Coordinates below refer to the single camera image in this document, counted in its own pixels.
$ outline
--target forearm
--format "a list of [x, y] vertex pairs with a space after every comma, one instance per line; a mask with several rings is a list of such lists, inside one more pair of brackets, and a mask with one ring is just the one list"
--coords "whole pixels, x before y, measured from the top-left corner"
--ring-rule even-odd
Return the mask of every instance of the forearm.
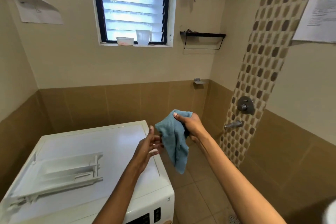
[[93, 224], [123, 223], [139, 176], [139, 168], [131, 161]]
[[222, 185], [238, 218], [244, 224], [284, 224], [272, 205], [226, 157], [208, 133], [198, 136], [198, 145]]

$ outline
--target plastic container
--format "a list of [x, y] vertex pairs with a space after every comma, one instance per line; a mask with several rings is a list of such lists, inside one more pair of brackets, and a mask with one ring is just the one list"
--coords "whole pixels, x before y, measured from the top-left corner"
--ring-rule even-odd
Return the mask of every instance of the plastic container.
[[130, 37], [116, 37], [118, 45], [132, 46], [134, 44], [134, 38]]
[[147, 46], [152, 42], [153, 33], [150, 30], [136, 30], [138, 45]]

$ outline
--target round plastic tub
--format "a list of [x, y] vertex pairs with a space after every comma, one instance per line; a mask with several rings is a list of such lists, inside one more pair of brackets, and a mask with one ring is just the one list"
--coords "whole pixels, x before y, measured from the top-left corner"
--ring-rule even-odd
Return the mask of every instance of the round plastic tub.
[[134, 44], [134, 38], [130, 37], [116, 37], [118, 45], [132, 46]]

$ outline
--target cleaning rag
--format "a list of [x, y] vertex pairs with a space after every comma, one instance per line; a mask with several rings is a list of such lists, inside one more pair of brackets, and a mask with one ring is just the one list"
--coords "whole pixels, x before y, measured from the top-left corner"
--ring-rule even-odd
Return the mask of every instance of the cleaning rag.
[[155, 127], [162, 135], [162, 143], [175, 169], [180, 174], [183, 174], [186, 169], [189, 153], [186, 138], [190, 133], [183, 123], [174, 118], [174, 112], [184, 117], [191, 117], [193, 114], [192, 112], [173, 110], [163, 121], [157, 123]]

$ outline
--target mosaic tile strip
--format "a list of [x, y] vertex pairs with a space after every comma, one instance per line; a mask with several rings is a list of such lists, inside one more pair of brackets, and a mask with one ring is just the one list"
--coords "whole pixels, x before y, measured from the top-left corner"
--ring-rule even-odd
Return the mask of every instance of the mosaic tile strip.
[[[250, 146], [307, 1], [260, 0], [225, 123], [241, 120], [244, 126], [224, 131], [220, 139], [221, 148], [237, 167]], [[237, 111], [241, 96], [253, 100], [253, 116]]]

